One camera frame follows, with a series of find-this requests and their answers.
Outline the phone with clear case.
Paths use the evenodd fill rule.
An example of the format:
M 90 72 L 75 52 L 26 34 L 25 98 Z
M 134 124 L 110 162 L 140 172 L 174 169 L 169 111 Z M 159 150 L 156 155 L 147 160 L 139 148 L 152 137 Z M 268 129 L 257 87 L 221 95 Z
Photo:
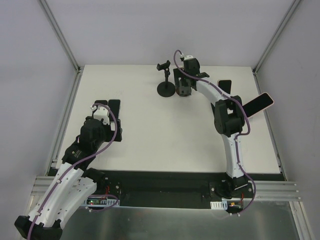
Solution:
M 120 109 L 121 109 L 121 100 L 120 99 L 110 99 L 108 102 L 110 110 L 113 112 L 116 120 L 119 120 Z

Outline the black round base clamp stand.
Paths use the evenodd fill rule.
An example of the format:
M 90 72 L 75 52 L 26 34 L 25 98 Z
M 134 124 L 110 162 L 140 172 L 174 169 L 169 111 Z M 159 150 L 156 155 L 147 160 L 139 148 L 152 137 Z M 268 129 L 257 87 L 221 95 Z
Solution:
M 164 98 L 169 98 L 172 97 L 175 92 L 176 92 L 176 87 L 175 85 L 169 81 L 169 76 L 170 76 L 170 65 L 171 62 L 167 60 L 163 64 L 157 64 L 156 69 L 158 71 L 164 71 L 164 78 L 165 80 L 161 83 L 158 84 L 157 86 L 157 93 Z

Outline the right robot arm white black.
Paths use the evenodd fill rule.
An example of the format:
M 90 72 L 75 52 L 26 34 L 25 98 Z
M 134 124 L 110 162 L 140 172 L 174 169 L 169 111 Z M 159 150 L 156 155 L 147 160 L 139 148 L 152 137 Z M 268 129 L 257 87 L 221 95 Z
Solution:
M 181 56 L 183 67 L 174 69 L 176 91 L 181 97 L 191 95 L 192 90 L 203 94 L 211 103 L 214 127 L 221 135 L 226 156 L 226 180 L 214 191 L 222 198 L 231 199 L 242 193 L 248 185 L 241 151 L 243 126 L 248 122 L 239 96 L 231 96 L 208 80 L 209 75 L 200 72 L 199 61 L 192 55 Z

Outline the brown round base phone stand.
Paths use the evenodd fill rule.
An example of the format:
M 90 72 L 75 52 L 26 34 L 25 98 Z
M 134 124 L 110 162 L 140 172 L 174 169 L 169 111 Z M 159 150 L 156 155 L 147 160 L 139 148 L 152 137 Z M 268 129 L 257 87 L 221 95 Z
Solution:
M 174 80 L 175 91 L 180 97 L 188 97 L 192 93 L 191 80 L 184 77 L 178 77 Z

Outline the black phone dark case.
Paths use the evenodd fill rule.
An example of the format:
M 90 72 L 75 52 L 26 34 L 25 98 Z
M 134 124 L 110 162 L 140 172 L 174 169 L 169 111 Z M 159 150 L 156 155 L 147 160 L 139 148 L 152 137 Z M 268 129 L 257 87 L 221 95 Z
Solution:
M 97 106 L 97 107 L 107 108 L 108 107 L 108 101 L 107 100 L 96 100 L 92 106 L 93 107 Z

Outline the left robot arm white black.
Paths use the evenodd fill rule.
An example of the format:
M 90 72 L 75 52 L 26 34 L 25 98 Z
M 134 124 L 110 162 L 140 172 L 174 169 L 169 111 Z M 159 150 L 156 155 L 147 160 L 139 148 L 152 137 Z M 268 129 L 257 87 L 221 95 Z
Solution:
M 122 141 L 120 119 L 116 129 L 92 116 L 85 119 L 80 134 L 67 148 L 52 183 L 42 199 L 14 225 L 26 240 L 58 240 L 68 220 L 91 195 L 107 194 L 106 174 L 89 164 L 101 153 L 103 143 Z

